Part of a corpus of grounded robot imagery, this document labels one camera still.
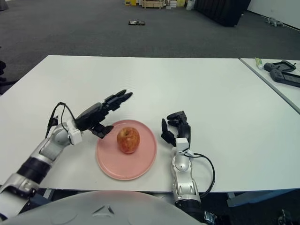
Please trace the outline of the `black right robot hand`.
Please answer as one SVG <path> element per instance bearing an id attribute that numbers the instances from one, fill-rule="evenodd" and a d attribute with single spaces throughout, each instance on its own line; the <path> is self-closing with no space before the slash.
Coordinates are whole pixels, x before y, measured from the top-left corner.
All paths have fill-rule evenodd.
<path id="1" fill-rule="evenodd" d="M 188 156 L 191 141 L 191 127 L 187 122 L 187 116 L 184 111 L 172 113 L 165 119 L 161 120 L 162 134 L 161 138 L 173 147 L 176 146 L 176 138 L 174 134 L 168 130 L 167 125 L 171 125 L 178 130 L 177 138 L 185 138 L 188 142 L 188 147 L 184 148 L 181 153 Z"/>

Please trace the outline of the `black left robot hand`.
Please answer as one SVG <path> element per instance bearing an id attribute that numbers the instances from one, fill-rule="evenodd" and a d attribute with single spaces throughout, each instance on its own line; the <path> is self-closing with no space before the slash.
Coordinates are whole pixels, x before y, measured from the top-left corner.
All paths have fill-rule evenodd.
<path id="1" fill-rule="evenodd" d="M 127 90 L 122 90 L 107 97 L 103 103 L 95 103 L 74 120 L 75 129 L 80 132 L 89 130 L 93 135 L 103 139 L 113 130 L 114 126 L 104 126 L 100 122 L 105 119 L 109 111 L 116 111 L 132 95 L 132 92 L 127 93 Z"/>

